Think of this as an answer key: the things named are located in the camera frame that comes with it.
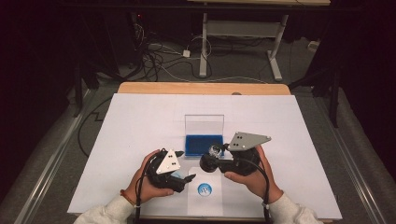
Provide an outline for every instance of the white paper sheet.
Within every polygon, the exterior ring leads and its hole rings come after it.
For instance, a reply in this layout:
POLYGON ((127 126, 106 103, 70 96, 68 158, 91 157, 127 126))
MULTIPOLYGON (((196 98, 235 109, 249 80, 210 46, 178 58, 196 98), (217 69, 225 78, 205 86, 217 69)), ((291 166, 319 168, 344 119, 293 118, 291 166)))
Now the white paper sheet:
MULTIPOLYGON (((184 150, 185 114, 198 112, 224 115, 225 142, 237 131, 271 136, 263 148, 276 183, 319 218, 341 218, 295 97, 249 95, 115 94, 68 212, 110 202, 152 150, 184 150)), ((183 175, 199 167, 199 160, 179 162, 183 175)), ((223 175, 220 179, 223 217, 262 217, 260 198, 223 175)), ((186 189, 144 203, 142 216, 188 217, 186 189)))
POLYGON ((187 215, 193 217, 222 217, 221 172, 206 173, 201 167, 191 167, 189 175, 196 177, 188 187, 187 215))

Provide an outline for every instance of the white table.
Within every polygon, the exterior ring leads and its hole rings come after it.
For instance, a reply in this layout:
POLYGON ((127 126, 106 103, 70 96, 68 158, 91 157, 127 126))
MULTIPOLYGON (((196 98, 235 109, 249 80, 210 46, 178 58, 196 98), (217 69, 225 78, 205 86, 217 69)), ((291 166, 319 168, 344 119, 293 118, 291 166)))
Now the white table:
MULTIPOLYGON (((116 94, 111 102, 68 213, 111 201, 153 149, 183 150, 184 116, 209 113, 224 115, 225 142, 235 131, 271 136, 273 140, 263 147, 277 184, 295 202, 316 210, 319 218, 341 218, 300 109, 285 85, 125 83, 119 92, 125 93, 116 94), (250 94, 230 95, 233 92, 250 94)), ((181 175, 199 167, 198 160, 179 162, 181 175)), ((216 208, 209 204, 198 211, 201 215, 191 211, 194 202, 189 193, 194 189, 189 184, 181 193, 144 203, 142 217, 263 220, 260 198, 222 174, 216 179, 222 189, 216 208)))

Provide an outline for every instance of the hand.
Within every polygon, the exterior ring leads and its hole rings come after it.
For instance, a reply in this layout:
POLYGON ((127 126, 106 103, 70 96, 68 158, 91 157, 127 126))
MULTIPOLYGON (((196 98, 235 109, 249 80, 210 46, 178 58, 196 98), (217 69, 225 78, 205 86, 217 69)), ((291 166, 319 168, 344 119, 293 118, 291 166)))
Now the hand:
MULTIPOLYGON (((270 182, 268 203, 274 203, 283 195, 283 191, 275 183, 271 165, 265 157, 262 146, 256 146, 256 149, 259 152, 262 163, 264 164, 265 173, 267 173, 270 182)), ((242 176, 234 172, 226 172, 224 176, 231 179, 233 182, 246 185, 247 188, 257 196, 261 198, 264 197, 267 185, 264 176, 262 176, 262 173, 260 173, 259 170, 256 170, 254 173, 247 176, 242 176)))
MULTIPOLYGON (((136 203, 136 189, 138 189, 138 184, 139 181, 138 179, 140 176, 143 174, 143 170, 145 168, 146 163, 149 161, 149 158, 159 152, 160 150, 157 149, 150 154, 148 154, 145 159, 143 159, 142 165, 140 168, 136 171, 134 174, 134 177, 131 180, 131 183, 129 184, 128 188, 125 190, 125 194, 133 201, 136 203)), ((140 193, 140 199, 141 203, 145 203, 148 200, 156 197, 164 197, 168 195, 174 194, 174 191, 172 189, 157 189, 154 186, 152 186, 148 180, 148 178, 145 176, 143 178, 143 185, 142 185, 142 192, 140 193)))

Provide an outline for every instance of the wrist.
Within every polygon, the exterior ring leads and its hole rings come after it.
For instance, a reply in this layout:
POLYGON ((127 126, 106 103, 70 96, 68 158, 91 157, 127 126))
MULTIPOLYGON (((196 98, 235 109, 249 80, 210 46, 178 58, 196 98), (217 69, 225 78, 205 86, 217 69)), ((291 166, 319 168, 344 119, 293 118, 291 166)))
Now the wrist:
POLYGON ((124 197, 132 206, 136 206, 136 196, 128 189, 121 189, 120 196, 124 197))
POLYGON ((268 203, 276 202, 283 195, 283 190, 278 188, 277 186, 273 189, 270 189, 268 203))

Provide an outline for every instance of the circular sticker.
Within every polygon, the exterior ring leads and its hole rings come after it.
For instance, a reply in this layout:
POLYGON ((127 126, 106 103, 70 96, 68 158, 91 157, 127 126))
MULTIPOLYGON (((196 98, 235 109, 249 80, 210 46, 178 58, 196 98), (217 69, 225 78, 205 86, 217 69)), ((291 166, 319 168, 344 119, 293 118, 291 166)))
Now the circular sticker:
POLYGON ((207 197, 212 193, 212 187, 206 183, 200 184, 198 186, 198 193, 203 197, 207 197))

